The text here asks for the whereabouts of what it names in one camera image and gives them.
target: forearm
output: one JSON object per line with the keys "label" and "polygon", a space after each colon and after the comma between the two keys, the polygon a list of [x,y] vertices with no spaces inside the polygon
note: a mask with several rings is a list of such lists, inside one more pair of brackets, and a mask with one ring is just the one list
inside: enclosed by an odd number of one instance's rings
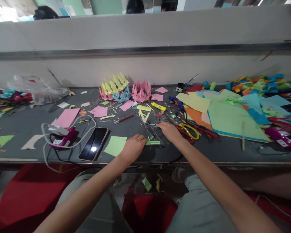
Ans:
{"label": "forearm", "polygon": [[75,232],[95,207],[109,184],[129,166],[120,155],[60,204],[35,232]]}
{"label": "forearm", "polygon": [[239,231],[280,232],[267,215],[215,164],[185,139],[175,143]]}

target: smartphone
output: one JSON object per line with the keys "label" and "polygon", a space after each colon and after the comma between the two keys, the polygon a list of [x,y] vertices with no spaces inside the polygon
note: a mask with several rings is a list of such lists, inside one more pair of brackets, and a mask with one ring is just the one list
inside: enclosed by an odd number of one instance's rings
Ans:
{"label": "smartphone", "polygon": [[107,137],[109,130],[107,128],[96,127],[91,134],[83,150],[79,155],[79,159],[86,161],[94,161]]}

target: hand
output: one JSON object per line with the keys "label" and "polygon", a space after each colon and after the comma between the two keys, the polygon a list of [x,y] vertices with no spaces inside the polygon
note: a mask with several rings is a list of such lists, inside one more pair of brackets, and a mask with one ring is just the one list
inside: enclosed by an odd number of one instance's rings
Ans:
{"label": "hand", "polygon": [[162,132],[165,135],[165,137],[173,144],[183,139],[179,130],[174,125],[168,122],[161,122],[157,124],[157,126],[162,129]]}
{"label": "hand", "polygon": [[136,134],[126,141],[123,150],[118,156],[121,156],[129,166],[139,157],[147,141],[148,139],[143,135]]}

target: gray pants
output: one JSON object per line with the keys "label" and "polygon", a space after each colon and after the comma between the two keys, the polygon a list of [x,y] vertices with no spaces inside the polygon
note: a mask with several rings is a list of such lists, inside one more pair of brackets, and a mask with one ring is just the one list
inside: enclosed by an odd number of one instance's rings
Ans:
{"label": "gray pants", "polygon": [[[93,175],[80,173],[64,190],[57,205]],[[189,192],[183,196],[167,233],[236,232],[227,214],[196,174],[186,178],[185,185]],[[132,232],[132,230],[121,214],[113,196],[106,192],[76,232],[115,233]]]}

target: glue bottle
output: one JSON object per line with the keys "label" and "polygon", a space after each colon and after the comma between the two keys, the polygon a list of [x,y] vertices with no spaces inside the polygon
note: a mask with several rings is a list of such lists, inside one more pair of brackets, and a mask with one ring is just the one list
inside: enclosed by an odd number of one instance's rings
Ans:
{"label": "glue bottle", "polygon": [[161,105],[158,105],[157,103],[152,102],[151,105],[152,105],[153,107],[158,108],[159,110],[166,111],[166,108],[165,108],[165,107],[163,107],[163,106],[161,106]]}

